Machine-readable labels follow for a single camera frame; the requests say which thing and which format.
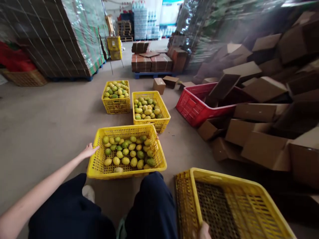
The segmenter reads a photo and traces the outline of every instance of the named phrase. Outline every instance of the hand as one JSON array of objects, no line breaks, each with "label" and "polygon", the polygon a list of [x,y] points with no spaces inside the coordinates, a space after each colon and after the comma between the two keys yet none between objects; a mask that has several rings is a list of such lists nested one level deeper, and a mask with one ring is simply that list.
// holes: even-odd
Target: hand
[{"label": "hand", "polygon": [[86,146],[85,150],[83,150],[83,151],[79,154],[79,156],[80,156],[81,158],[83,158],[83,159],[88,158],[88,157],[91,157],[91,156],[95,153],[95,151],[97,151],[99,148],[100,148],[100,146],[97,146],[97,147],[93,148],[93,147],[92,147],[92,143],[89,143],[89,144]]},{"label": "hand", "polygon": [[212,239],[209,235],[209,225],[203,221],[202,228],[199,231],[199,239]]}]

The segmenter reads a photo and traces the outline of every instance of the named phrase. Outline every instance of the person's left hand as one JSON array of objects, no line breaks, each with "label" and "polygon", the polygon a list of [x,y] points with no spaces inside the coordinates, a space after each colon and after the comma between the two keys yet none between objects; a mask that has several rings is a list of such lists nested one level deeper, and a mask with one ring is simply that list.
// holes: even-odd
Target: person's left hand
[{"label": "person's left hand", "polygon": [[79,154],[79,156],[80,156],[81,158],[83,158],[83,159],[88,158],[88,157],[91,157],[91,156],[95,153],[95,151],[98,150],[99,148],[100,148],[100,146],[97,146],[97,147],[93,148],[93,147],[92,147],[92,143],[89,143],[89,144],[86,146],[85,150],[83,150],[83,151]]}]

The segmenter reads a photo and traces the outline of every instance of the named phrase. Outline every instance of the stacked pallets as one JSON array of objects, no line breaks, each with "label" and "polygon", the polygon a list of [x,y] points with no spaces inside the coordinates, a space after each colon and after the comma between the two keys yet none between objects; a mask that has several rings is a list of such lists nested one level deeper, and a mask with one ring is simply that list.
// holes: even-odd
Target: stacked pallets
[{"label": "stacked pallets", "polygon": [[118,21],[117,34],[120,36],[121,41],[133,41],[133,33],[130,21]]}]

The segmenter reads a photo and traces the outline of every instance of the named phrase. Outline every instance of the person's arm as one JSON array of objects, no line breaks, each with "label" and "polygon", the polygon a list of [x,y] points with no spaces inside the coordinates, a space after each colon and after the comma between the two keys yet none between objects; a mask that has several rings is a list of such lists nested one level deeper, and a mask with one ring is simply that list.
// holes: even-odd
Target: person's arm
[{"label": "person's arm", "polygon": [[24,224],[40,206],[57,190],[69,174],[85,158],[92,156],[99,148],[88,144],[78,156],[52,173],[24,195],[0,217],[0,239],[16,239]]}]

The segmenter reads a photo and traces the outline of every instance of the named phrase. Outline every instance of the plastic crate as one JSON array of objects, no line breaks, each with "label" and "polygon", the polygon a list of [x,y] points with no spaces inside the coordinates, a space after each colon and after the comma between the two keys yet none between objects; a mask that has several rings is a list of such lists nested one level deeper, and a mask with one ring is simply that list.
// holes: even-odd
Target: plastic crate
[{"label": "plastic crate", "polygon": [[[147,135],[152,142],[151,149],[154,152],[154,159],[156,161],[156,165],[154,168],[138,170],[137,168],[132,168],[130,165],[124,165],[122,163],[118,166],[114,165],[113,163],[110,166],[104,165],[104,161],[106,159],[106,155],[104,153],[105,147],[102,142],[104,136],[119,136],[121,138],[127,139],[131,136],[140,137],[141,135]],[[100,148],[95,152],[94,155],[91,156],[89,166],[87,168],[87,176],[89,178],[108,180],[130,178],[133,176],[141,177],[148,175],[150,172],[164,171],[167,168],[162,146],[160,145],[160,140],[158,139],[155,127],[152,124],[100,128],[96,133],[93,147],[96,147],[98,145],[100,146]],[[115,156],[116,151],[112,151],[108,158],[113,159]],[[116,167],[122,167],[124,169],[124,172],[113,173],[113,170]]]},{"label": "plastic crate", "polygon": [[[135,111],[134,111],[134,100],[138,99],[139,97],[145,98],[149,97],[151,99],[155,99],[157,101],[157,104],[161,110],[161,114],[163,115],[162,119],[135,119]],[[147,124],[152,123],[155,126],[157,133],[163,133],[166,129],[166,126],[169,123],[170,120],[170,114],[166,108],[166,105],[164,104],[164,101],[162,97],[160,96],[160,93],[158,91],[139,91],[139,92],[133,92],[132,93],[132,107],[133,107],[133,122],[134,124]]]},{"label": "plastic crate", "polygon": [[211,92],[218,82],[185,87],[176,109],[183,115],[188,123],[193,127],[209,119],[232,114],[239,103],[249,103],[254,101],[249,95],[238,87],[234,87],[226,98],[219,102],[220,107],[208,107],[203,99]]},{"label": "plastic crate", "polygon": [[176,175],[175,183],[180,238],[198,235],[203,220],[212,238],[296,238],[258,183],[197,168]]},{"label": "plastic crate", "polygon": [[113,114],[124,114],[124,113],[129,113],[131,111],[131,106],[130,106],[130,84],[128,81],[124,81],[129,88],[127,93],[129,94],[129,97],[127,98],[116,98],[116,99],[103,99],[104,98],[104,92],[107,88],[107,85],[113,81],[108,81],[105,84],[103,93],[102,93],[102,102],[104,104],[104,107],[106,109],[106,112],[109,115]]},{"label": "plastic crate", "polygon": [[38,70],[24,72],[11,72],[4,70],[2,74],[17,86],[43,86],[48,83]]}]

